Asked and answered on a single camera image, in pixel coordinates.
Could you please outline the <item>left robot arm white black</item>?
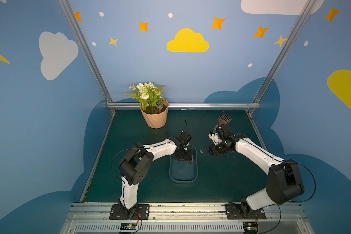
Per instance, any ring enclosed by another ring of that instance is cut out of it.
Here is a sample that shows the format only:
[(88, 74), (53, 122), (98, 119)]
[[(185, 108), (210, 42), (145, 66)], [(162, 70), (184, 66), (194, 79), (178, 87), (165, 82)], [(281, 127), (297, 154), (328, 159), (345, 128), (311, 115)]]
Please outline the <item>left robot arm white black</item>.
[(111, 220), (134, 219), (139, 213), (142, 219), (148, 219), (149, 205), (138, 204), (139, 183), (146, 177), (153, 161), (164, 156), (171, 157), (169, 175), (174, 182), (191, 183), (196, 180), (197, 152), (188, 141), (166, 139), (150, 145), (136, 143), (119, 164), (122, 190), (118, 204), (111, 208)]

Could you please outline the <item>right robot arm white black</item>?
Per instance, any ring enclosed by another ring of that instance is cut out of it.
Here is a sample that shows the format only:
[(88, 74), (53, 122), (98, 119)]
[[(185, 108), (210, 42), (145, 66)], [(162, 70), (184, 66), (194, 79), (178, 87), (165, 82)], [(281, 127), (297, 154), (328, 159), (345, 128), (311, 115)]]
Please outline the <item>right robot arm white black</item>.
[(227, 205), (227, 211), (237, 210), (237, 218), (263, 218), (263, 208), (274, 204), (281, 205), (300, 195), (305, 188), (298, 164), (284, 160), (264, 150), (244, 135), (220, 136), (210, 132), (213, 141), (210, 154), (218, 156), (231, 150), (244, 155), (267, 175), (266, 187), (241, 200), (240, 204)]

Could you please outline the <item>clear plastic storage box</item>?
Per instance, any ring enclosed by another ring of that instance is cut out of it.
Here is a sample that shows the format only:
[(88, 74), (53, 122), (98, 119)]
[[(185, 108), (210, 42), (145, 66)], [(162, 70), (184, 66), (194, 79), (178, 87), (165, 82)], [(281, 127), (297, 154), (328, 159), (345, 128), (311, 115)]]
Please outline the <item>clear plastic storage box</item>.
[(175, 155), (170, 157), (169, 176), (175, 183), (190, 184), (198, 177), (198, 157), (195, 146), (187, 150), (189, 160), (178, 160)]

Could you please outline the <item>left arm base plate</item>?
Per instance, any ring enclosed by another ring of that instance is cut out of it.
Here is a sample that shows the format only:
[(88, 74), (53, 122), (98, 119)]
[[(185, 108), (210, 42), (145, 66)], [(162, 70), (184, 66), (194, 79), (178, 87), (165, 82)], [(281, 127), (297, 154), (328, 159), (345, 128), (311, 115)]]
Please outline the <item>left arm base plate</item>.
[(134, 220), (140, 217), (141, 220), (148, 220), (150, 205), (136, 204), (130, 209), (126, 209), (121, 203), (111, 207), (110, 220)]

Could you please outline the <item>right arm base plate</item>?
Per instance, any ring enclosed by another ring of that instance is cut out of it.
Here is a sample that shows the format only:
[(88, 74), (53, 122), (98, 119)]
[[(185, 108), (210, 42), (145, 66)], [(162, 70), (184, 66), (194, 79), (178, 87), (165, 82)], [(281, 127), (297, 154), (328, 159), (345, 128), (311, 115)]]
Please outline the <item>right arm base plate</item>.
[(266, 219), (264, 210), (252, 210), (248, 205), (229, 202), (225, 205), (226, 215), (228, 219)]

